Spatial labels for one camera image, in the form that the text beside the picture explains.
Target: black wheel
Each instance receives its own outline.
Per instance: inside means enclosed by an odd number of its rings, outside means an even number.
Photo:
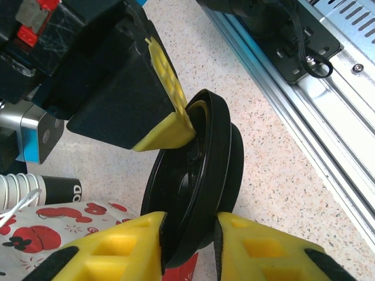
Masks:
[[[239,131],[230,122],[225,101],[203,90],[191,100],[186,111],[196,137],[182,148],[159,152],[141,209],[141,215],[154,211],[168,213],[162,230],[167,268],[180,266],[212,242],[216,213],[232,211],[243,169],[241,136],[238,138]],[[237,157],[242,151],[239,160],[232,161],[231,151]],[[242,162],[240,172],[238,161]],[[227,197],[224,202],[220,201],[222,194]]]

